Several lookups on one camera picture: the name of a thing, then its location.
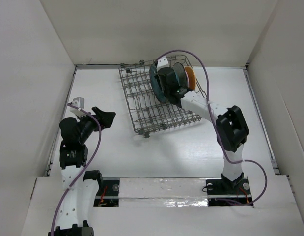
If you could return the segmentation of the woven-pattern orange plate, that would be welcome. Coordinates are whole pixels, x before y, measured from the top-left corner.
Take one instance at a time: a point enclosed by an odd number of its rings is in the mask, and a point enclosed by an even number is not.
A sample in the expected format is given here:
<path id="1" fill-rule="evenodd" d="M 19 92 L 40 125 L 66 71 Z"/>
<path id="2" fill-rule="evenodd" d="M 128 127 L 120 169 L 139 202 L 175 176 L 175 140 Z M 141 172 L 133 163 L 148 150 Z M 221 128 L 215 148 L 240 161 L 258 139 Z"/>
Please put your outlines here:
<path id="1" fill-rule="evenodd" d="M 188 77 L 188 87 L 195 91 L 196 89 L 196 75 L 195 75 L 195 72 L 193 70 L 192 67 L 190 66 L 186 66 L 185 67 L 185 72 L 187 74 L 187 77 Z"/>

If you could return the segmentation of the cream plate tree drawing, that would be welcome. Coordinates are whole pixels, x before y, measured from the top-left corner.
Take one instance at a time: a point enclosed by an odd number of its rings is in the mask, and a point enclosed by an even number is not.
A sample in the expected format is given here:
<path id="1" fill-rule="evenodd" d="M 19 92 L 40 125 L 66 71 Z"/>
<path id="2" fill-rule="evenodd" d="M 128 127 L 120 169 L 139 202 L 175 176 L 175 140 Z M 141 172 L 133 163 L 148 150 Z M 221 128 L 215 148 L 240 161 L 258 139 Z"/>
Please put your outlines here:
<path id="1" fill-rule="evenodd" d="M 176 73 L 176 75 L 178 76 L 179 85 L 182 87 L 187 87 L 188 86 L 188 77 L 185 72 L 183 64 L 177 62 L 173 65 L 172 68 L 173 68 L 174 72 Z"/>

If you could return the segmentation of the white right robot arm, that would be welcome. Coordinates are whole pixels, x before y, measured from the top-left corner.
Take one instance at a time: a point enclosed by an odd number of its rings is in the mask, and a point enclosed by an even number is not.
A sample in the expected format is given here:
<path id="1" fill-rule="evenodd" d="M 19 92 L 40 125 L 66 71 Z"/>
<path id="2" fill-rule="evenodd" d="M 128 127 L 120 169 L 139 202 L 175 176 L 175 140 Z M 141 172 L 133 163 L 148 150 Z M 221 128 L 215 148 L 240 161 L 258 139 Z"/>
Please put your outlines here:
<path id="1" fill-rule="evenodd" d="M 159 102 L 169 102 L 212 123 L 224 154 L 221 187 L 226 193 L 237 190 L 244 176 L 242 150 L 249 134 L 241 109 L 235 105 L 231 108 L 222 107 L 197 93 L 196 75 L 190 66 L 176 63 L 172 67 L 157 69 L 151 65 L 149 77 Z"/>

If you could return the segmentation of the dark teal glazed plate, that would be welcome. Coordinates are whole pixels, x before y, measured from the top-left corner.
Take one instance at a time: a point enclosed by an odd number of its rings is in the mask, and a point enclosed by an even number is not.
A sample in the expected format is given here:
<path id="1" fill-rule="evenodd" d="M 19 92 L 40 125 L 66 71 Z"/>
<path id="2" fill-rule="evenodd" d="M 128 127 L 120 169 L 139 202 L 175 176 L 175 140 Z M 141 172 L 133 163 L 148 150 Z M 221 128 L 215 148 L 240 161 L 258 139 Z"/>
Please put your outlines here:
<path id="1" fill-rule="evenodd" d="M 170 68 L 168 64 L 157 67 L 152 64 L 149 68 L 149 78 L 153 93 L 160 103 L 169 103 L 167 96 L 170 94 L 170 87 L 164 75 L 159 78 L 158 71 L 164 68 Z"/>

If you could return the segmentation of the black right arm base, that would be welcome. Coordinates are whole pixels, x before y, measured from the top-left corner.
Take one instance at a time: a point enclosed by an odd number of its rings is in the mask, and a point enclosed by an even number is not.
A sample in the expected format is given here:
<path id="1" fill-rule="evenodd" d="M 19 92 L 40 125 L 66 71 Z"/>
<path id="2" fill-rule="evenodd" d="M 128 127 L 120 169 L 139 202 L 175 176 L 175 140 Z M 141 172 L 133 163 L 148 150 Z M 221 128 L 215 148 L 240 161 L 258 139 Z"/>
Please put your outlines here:
<path id="1" fill-rule="evenodd" d="M 232 188 L 224 183 L 221 179 L 207 179 L 205 185 L 202 187 L 202 191 L 207 193 L 209 196 L 250 196 L 250 189 L 245 190 L 243 183 Z"/>

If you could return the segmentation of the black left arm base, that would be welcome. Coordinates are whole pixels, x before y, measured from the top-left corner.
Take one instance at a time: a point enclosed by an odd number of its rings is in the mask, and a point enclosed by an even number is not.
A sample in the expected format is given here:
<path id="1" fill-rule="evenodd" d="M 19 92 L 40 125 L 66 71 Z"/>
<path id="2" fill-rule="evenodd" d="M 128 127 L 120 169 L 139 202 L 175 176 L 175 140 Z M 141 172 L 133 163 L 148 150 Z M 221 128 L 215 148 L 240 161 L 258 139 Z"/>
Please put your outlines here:
<path id="1" fill-rule="evenodd" d="M 95 207 L 118 207 L 119 206 L 119 178 L 105 178 L 103 187 L 97 192 Z"/>

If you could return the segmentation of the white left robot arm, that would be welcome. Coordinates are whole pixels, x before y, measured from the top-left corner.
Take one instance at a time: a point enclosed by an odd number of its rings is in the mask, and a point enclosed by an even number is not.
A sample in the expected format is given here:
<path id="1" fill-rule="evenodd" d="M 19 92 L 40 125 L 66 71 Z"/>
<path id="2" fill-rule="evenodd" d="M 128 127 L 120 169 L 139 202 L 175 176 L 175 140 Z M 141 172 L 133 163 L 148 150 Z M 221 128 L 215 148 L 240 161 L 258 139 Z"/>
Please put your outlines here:
<path id="1" fill-rule="evenodd" d="M 87 170 L 94 159 L 88 158 L 86 141 L 93 132 L 101 133 L 110 128 L 115 112 L 104 112 L 93 107 L 93 113 L 69 104 L 75 117 L 63 119 L 60 124 L 62 137 L 59 161 L 63 194 L 57 204 L 50 236 L 92 236 L 94 229 L 89 224 L 90 212 L 96 195 L 104 190 L 99 170 Z"/>

